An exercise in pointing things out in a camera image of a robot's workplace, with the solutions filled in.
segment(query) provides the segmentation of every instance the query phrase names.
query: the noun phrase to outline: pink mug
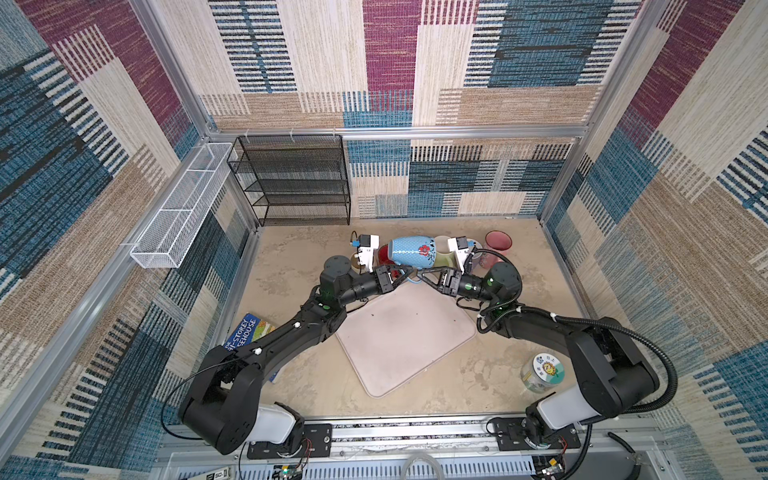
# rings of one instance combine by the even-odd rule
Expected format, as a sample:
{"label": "pink mug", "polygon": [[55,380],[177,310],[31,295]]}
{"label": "pink mug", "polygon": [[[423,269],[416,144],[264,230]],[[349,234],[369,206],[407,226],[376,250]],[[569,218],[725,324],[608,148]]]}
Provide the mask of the pink mug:
{"label": "pink mug", "polygon": [[[512,238],[500,230],[493,230],[485,235],[485,248],[499,252],[507,256],[507,252],[512,248]],[[480,257],[480,266],[491,268],[494,263],[501,262],[502,259],[490,253],[483,253]]]}

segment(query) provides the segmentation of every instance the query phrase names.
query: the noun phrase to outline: marble patterned surface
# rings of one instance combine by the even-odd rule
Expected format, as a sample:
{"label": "marble patterned surface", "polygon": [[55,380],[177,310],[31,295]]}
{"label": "marble patterned surface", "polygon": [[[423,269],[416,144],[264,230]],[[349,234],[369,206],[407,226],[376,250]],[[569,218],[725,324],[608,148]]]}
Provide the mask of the marble patterned surface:
{"label": "marble patterned surface", "polygon": [[[535,219],[353,220],[350,226],[265,228],[235,324],[246,313],[276,325],[288,321],[316,284],[325,259],[354,253],[352,230],[378,234],[382,243],[416,234],[466,235],[483,243],[488,231],[503,230],[514,242],[509,258],[523,279],[521,301],[562,315],[579,314]],[[537,396],[522,385],[520,368],[542,351],[524,340],[478,334],[405,385],[374,399],[331,337],[284,366],[275,383],[262,389],[261,402],[285,402],[310,416],[521,411]],[[573,370],[560,357],[568,369],[566,387],[574,381]]]}

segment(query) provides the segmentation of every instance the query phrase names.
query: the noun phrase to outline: blue floral cup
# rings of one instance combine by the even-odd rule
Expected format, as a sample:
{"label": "blue floral cup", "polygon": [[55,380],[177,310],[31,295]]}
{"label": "blue floral cup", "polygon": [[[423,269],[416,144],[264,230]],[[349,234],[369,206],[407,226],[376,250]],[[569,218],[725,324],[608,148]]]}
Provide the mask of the blue floral cup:
{"label": "blue floral cup", "polygon": [[435,264],[435,239],[424,235],[395,238],[389,242],[389,259],[397,265],[431,268]]}

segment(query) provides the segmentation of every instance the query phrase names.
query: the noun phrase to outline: black mesh rack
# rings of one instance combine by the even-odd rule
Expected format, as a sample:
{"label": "black mesh rack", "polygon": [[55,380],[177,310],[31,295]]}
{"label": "black mesh rack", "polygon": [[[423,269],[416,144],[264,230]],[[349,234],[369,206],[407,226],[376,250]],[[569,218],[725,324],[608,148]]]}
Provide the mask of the black mesh rack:
{"label": "black mesh rack", "polygon": [[261,225],[349,225],[339,135],[242,136],[230,169]]}

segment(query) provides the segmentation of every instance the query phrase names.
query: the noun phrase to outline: jar lid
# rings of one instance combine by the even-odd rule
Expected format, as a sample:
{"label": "jar lid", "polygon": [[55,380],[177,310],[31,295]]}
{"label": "jar lid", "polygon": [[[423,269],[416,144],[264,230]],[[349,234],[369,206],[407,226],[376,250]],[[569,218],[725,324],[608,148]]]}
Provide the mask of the jar lid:
{"label": "jar lid", "polygon": [[565,378],[565,367],[550,353],[539,353],[533,357],[533,370],[546,383],[557,385]]}

